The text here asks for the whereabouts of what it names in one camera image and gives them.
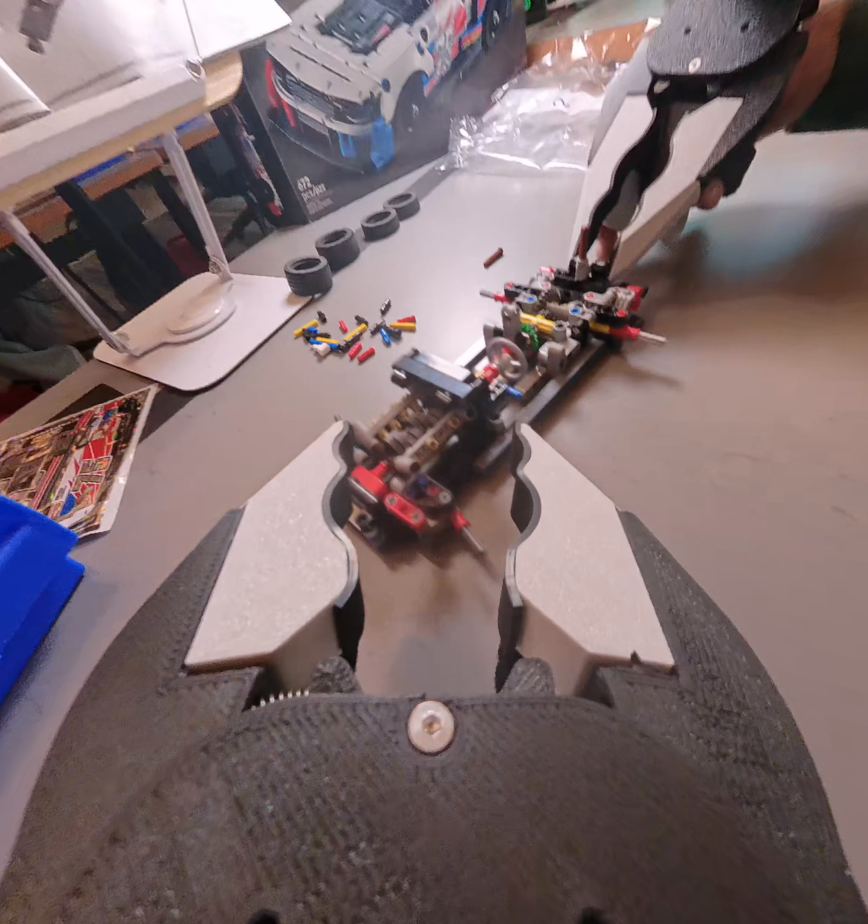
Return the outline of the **black lego set box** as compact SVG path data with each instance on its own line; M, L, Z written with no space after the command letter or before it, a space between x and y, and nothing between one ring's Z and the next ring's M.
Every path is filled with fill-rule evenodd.
M525 2L276 2L290 23L243 52L244 86L295 224L443 156L525 63Z

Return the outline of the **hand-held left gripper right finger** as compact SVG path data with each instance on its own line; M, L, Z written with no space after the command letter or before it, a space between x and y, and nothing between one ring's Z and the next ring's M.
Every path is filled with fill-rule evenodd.
M500 684L548 665L583 696L601 668L668 676L676 666L616 504L529 425L513 428L511 521L500 593Z

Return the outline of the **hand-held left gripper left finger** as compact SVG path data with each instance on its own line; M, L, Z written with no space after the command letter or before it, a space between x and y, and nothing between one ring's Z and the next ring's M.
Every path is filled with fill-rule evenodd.
M362 637L352 514L351 424L336 422L246 503L186 653L191 675L268 671L281 692L320 665L354 676Z

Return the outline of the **colourful sticker sheet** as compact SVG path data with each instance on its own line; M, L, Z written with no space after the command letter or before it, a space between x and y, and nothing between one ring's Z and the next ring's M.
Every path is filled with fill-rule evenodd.
M0 442L0 494L80 539L111 530L162 387L149 385Z

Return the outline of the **lego car chassis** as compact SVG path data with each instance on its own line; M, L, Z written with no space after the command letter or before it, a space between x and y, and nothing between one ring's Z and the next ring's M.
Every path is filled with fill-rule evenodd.
M482 555L460 498L508 451L514 428L535 421L594 359L666 342L646 328L648 286L607 262L574 257L480 294L499 308L480 343L456 361L406 352L392 366L400 399L350 426L349 523L376 547L451 535Z

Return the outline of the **pile of small lego pins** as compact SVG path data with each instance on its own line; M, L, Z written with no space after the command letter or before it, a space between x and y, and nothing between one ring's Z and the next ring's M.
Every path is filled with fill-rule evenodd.
M339 356L360 366L380 351L401 346L405 337L415 334L418 328L417 314L399 315L390 299L382 303L376 315L354 314L348 320L329 315L313 301L306 308L308 319L297 324L293 338L319 360Z

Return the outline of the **lego instruction booklet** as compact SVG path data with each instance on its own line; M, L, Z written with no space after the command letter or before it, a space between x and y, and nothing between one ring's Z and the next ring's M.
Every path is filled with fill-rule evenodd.
M204 64L291 24L272 1L0 1L0 133Z

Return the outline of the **blue plastic bin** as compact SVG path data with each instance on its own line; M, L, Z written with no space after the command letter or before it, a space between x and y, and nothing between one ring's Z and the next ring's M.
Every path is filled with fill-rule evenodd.
M0 494L0 708L82 581L77 540Z

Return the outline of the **white book stand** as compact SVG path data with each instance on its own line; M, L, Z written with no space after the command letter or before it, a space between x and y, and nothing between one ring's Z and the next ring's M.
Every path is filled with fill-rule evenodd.
M201 80L138 80L0 133L0 224L99 335L94 358L186 393L225 379L306 301L292 294L282 277L232 272L178 140L178 126L237 94L242 50L205 63ZM150 141L163 146L209 266L114 331L52 263L15 208Z

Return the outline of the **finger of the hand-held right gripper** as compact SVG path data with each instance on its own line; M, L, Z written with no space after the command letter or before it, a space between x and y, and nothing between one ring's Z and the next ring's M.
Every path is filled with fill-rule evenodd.
M665 166L645 190L636 216L621 235L614 257L616 278L625 278L649 250L679 233L700 195L705 165L741 103L740 97L718 97L678 121Z
M576 208L575 257L586 257L604 228L625 230L641 202L639 149L655 115L647 54L648 44L639 44L605 91Z

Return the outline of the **clear plastic bag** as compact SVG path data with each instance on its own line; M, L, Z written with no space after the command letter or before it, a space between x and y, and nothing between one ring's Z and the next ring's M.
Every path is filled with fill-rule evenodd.
M529 67L494 93L484 115L451 121L436 171L504 177L584 171L608 86L659 23L648 17L530 44Z

